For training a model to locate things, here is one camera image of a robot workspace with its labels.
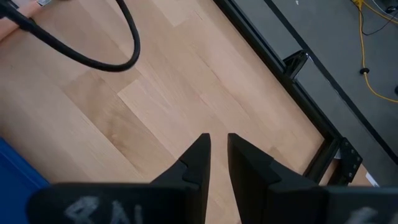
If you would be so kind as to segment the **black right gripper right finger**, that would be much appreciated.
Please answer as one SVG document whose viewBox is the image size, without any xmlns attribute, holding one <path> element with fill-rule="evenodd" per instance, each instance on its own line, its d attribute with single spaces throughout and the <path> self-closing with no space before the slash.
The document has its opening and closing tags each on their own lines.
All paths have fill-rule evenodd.
<svg viewBox="0 0 398 224">
<path fill-rule="evenodd" d="M 326 194 L 235 133 L 228 168 L 242 223 L 324 223 Z"/>
</svg>

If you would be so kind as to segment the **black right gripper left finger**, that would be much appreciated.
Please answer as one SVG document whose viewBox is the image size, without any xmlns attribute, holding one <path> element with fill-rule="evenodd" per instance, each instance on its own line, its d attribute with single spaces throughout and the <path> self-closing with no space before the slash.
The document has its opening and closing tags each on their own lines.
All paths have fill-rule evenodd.
<svg viewBox="0 0 398 224">
<path fill-rule="evenodd" d="M 181 189 L 183 198 L 167 205 L 172 223 L 205 223 L 211 167 L 211 138 L 201 134 L 191 146 L 150 183 Z"/>
</svg>

